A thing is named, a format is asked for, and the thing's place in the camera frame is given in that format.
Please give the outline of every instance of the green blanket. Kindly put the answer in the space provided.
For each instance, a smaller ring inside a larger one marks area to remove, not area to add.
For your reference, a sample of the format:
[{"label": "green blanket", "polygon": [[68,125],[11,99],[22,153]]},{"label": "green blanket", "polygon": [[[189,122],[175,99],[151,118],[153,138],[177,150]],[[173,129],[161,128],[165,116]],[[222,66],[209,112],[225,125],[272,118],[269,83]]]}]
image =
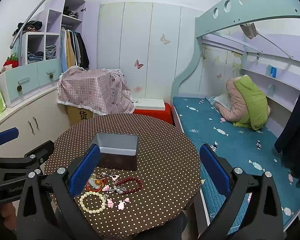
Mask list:
[{"label": "green blanket", "polygon": [[235,87],[246,102],[248,112],[234,126],[251,127],[253,130],[263,128],[268,119],[268,102],[266,95],[247,75],[234,81]]}]

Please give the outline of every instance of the blue gripper pad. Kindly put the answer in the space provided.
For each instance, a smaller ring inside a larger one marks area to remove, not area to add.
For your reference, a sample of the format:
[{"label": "blue gripper pad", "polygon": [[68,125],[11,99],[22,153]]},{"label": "blue gripper pad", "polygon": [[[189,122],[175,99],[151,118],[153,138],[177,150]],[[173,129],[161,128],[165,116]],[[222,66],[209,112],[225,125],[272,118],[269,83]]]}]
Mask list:
[{"label": "blue gripper pad", "polygon": [[79,195],[86,182],[88,181],[91,173],[98,165],[100,158],[100,148],[98,145],[90,146],[89,152],[85,155],[84,159],[80,162],[77,169],[70,179],[69,194],[71,197]]},{"label": "blue gripper pad", "polygon": [[19,130],[17,128],[11,128],[9,130],[0,133],[0,145],[5,144],[13,139],[18,138]]},{"label": "blue gripper pad", "polygon": [[210,150],[202,145],[200,160],[208,172],[213,184],[221,195],[228,197],[231,194],[230,178]]}]

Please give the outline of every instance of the red butterfly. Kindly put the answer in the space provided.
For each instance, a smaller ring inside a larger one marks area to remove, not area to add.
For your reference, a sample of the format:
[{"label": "red butterfly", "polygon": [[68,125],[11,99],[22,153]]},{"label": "red butterfly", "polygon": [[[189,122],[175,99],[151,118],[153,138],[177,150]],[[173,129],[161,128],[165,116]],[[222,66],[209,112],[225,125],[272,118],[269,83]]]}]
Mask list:
[{"label": "red butterfly", "polygon": [[134,64],[134,66],[137,67],[138,69],[140,69],[143,66],[143,64],[139,64],[139,61],[137,60]]}]

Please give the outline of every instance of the bed frame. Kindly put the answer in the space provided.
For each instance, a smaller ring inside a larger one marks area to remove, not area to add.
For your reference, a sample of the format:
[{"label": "bed frame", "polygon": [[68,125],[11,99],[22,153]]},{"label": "bed frame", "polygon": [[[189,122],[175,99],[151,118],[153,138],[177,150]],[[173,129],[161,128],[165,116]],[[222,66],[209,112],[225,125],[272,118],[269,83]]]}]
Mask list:
[{"label": "bed frame", "polygon": [[[227,6],[229,2],[231,3],[230,10]],[[300,1],[248,0],[248,2],[244,3],[243,0],[222,0],[200,17],[195,19],[194,52],[192,59],[185,70],[175,78],[171,88],[171,111],[175,125],[178,129],[184,133],[179,119],[179,114],[173,105],[172,99],[175,96],[180,96],[178,92],[180,85],[192,75],[198,66],[202,54],[200,49],[202,37],[207,34],[244,23],[279,18],[300,18]],[[244,45],[244,52],[241,62],[241,65],[244,65],[247,60],[247,52],[251,51],[251,46],[247,48],[247,43],[243,41],[240,43]],[[210,224],[209,214],[202,190],[200,190],[200,194],[197,194],[194,199],[194,208],[197,218],[198,233],[200,234]],[[284,228],[284,231],[287,230],[296,217],[300,218],[300,210],[295,212],[290,220],[290,223]]]}]

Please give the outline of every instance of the pink checkered cloth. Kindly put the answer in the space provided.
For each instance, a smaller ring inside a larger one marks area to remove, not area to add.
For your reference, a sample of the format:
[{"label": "pink checkered cloth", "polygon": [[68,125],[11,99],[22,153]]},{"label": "pink checkered cloth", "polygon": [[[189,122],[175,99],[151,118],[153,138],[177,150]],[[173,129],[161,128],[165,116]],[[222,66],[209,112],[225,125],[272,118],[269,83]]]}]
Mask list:
[{"label": "pink checkered cloth", "polygon": [[135,105],[131,90],[120,70],[84,70],[78,66],[61,74],[58,103],[88,109],[94,113],[131,114]]}]

